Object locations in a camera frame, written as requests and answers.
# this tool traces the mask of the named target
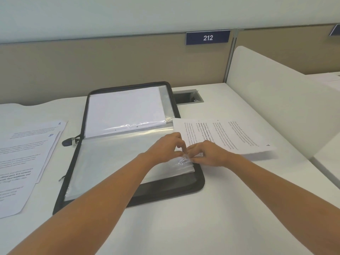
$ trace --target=white wall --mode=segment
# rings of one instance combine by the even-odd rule
[[[340,22],[340,0],[0,0],[0,43]]]

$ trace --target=white divider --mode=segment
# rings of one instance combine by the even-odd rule
[[[340,92],[248,48],[227,84],[308,159],[340,131]]]

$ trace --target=paper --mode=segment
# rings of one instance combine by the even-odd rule
[[[174,130],[181,133],[186,145],[210,140],[236,154],[274,150],[275,147],[245,122],[236,120],[173,119]]]
[[[32,137],[36,135],[44,135],[46,134],[54,134],[56,135],[55,141],[53,143],[53,146],[50,150],[50,152],[47,155],[47,158],[45,160],[45,163],[43,167],[41,168],[40,174],[37,179],[37,183],[40,182],[41,176],[52,156],[52,153],[54,151],[55,146],[57,145],[57,142],[61,136],[61,133],[65,129],[66,122],[62,120],[56,120],[51,122],[45,122],[45,123],[37,123],[37,124],[31,124],[31,125],[25,125],[23,127],[15,129],[12,133],[8,134],[5,139],[11,140],[11,139],[20,139],[25,137]]]
[[[149,128],[166,123],[158,87],[91,95],[85,137]]]
[[[55,138],[47,133],[1,141],[0,218],[23,209]]]

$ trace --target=clear plastic sleeve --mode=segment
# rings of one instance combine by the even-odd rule
[[[172,132],[172,123],[168,123],[138,131],[83,139],[65,201],[79,197],[139,153],[145,152],[160,137]],[[193,171],[193,164],[188,158],[178,157],[153,167],[142,183]]]
[[[89,98],[85,137],[164,125],[173,117],[166,86],[94,94]]]

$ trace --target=forearm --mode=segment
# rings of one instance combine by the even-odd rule
[[[280,222],[315,254],[340,252],[340,210],[299,186],[235,155],[232,170]]]
[[[10,254],[95,254],[154,165],[144,153],[138,155],[46,221]]]

